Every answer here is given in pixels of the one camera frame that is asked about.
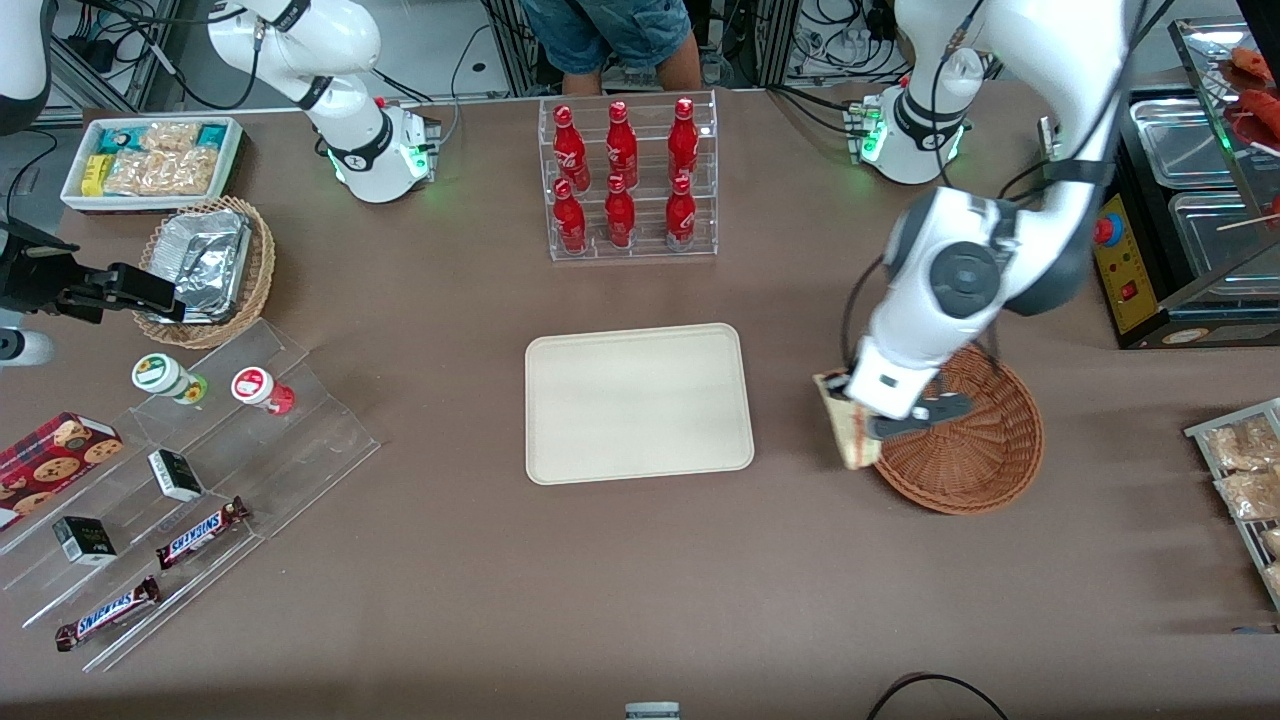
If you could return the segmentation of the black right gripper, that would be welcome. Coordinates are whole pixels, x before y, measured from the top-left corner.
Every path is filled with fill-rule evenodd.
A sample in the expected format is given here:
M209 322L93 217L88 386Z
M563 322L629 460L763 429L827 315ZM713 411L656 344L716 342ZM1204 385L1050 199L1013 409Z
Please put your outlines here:
M20 314L63 314L101 323L105 313L152 314L169 322L186 319L177 287L125 263L95 270L76 260L77 245L24 222L4 222L1 305Z

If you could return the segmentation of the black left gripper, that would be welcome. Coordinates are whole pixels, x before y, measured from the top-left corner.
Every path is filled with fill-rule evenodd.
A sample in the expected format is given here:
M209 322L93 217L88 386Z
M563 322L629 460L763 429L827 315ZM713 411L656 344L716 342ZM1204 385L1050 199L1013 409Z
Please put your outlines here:
M829 373L822 377L822 389L831 398L849 398L846 391L849 382L850 375L847 373ZM942 393L932 398L925 398L925 410L928 411L928 418L908 416L892 419L873 415L868 420L868 436L877 441L886 441L895 436L927 430L933 423L955 421L973 410L973 401L964 393Z

